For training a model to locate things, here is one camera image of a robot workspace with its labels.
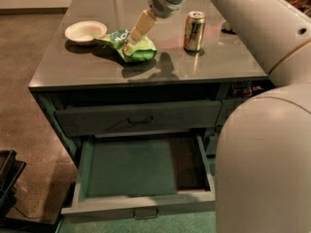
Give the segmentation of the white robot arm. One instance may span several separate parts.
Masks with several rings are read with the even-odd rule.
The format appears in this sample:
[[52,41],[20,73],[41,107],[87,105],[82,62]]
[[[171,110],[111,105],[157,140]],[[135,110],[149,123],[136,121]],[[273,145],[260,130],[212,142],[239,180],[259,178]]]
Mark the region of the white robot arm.
[[[148,0],[139,40],[185,0]],[[226,120],[216,156],[217,233],[311,233],[311,21],[284,0],[210,0],[274,89]]]

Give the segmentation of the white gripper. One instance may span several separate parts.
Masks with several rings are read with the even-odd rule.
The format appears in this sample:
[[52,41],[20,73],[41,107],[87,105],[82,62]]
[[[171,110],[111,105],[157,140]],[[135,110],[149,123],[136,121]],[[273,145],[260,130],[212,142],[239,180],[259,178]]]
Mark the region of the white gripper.
[[144,10],[132,28],[128,42],[137,44],[156,25],[156,18],[174,15],[185,0],[148,0],[150,9]]

